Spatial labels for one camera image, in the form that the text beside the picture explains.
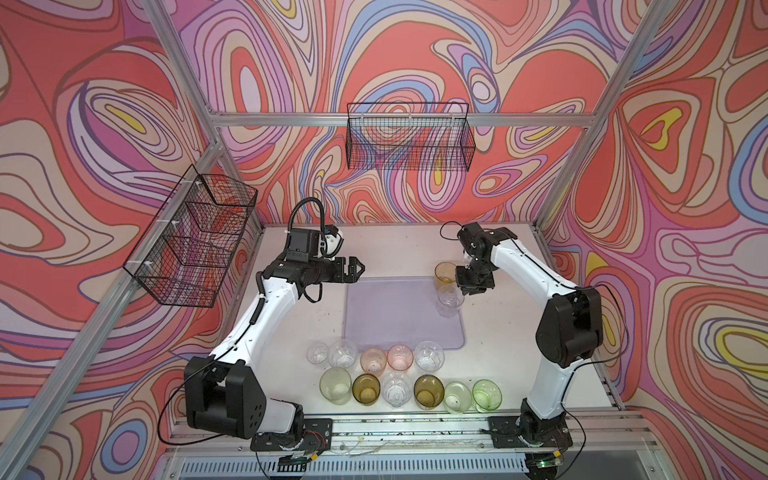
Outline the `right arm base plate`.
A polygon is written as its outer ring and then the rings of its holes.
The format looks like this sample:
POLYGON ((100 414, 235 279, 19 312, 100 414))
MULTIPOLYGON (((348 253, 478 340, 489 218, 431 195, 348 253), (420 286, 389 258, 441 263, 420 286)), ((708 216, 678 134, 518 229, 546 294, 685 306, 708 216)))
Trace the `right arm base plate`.
POLYGON ((565 416, 540 420, 536 416, 491 416, 489 435, 493 446, 501 448, 568 449, 573 446, 565 416))

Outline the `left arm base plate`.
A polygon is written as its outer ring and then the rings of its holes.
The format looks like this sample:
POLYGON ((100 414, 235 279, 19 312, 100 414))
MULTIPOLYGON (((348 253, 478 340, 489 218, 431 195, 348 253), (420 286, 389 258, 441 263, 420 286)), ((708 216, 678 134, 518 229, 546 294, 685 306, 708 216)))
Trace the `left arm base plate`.
POLYGON ((251 440, 250 450, 320 454, 331 447, 333 420, 331 418, 305 418, 301 426, 294 425, 285 433, 260 432, 251 440))

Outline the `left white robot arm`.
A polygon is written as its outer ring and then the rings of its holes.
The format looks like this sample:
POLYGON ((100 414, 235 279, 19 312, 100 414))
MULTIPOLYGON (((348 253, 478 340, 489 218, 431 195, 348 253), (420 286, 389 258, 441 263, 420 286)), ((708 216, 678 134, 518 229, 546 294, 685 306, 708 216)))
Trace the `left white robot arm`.
POLYGON ((248 440, 271 434, 301 442, 306 435, 303 407, 268 397, 256 377, 258 365, 280 322, 308 286, 355 283, 365 270, 350 256, 276 259, 257 273, 258 294, 244 315, 208 356, 195 356, 185 367, 188 426, 248 440))

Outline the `yellow plastic cup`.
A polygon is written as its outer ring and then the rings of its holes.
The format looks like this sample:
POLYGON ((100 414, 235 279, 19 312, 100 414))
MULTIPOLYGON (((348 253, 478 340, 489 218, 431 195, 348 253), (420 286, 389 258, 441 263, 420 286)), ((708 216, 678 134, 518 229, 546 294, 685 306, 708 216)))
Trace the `yellow plastic cup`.
POLYGON ((436 289, 456 284, 456 268, 453 262, 440 262, 434 269, 434 284, 436 289))

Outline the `bright green cup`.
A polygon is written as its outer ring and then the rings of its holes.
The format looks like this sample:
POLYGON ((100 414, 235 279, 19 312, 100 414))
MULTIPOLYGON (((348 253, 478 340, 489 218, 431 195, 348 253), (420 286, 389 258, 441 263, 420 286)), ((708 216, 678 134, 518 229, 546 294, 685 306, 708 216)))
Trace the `bright green cup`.
POLYGON ((494 381, 480 379, 472 387, 472 398, 478 411, 492 412, 501 406, 503 394, 494 381))

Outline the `clear faceted cup back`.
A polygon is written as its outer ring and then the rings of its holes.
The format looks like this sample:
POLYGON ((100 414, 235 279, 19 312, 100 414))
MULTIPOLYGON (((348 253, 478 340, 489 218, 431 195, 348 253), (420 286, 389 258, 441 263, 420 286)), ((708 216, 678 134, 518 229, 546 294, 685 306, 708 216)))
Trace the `clear faceted cup back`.
POLYGON ((444 351, 442 347, 434 341, 420 342, 413 352, 415 364, 419 369, 425 372, 436 372, 444 365, 444 351))

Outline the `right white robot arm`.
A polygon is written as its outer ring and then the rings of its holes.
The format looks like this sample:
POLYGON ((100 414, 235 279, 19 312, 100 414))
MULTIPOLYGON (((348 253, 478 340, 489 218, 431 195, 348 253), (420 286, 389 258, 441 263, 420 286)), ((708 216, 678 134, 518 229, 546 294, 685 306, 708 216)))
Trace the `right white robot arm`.
POLYGON ((542 308, 535 333, 542 359, 515 427, 524 444, 540 446, 565 427, 564 401, 572 377, 603 343, 601 295, 593 287, 579 287, 555 273, 506 227, 465 224, 457 240, 468 262, 455 273, 463 295, 493 289, 494 273, 501 271, 542 308))

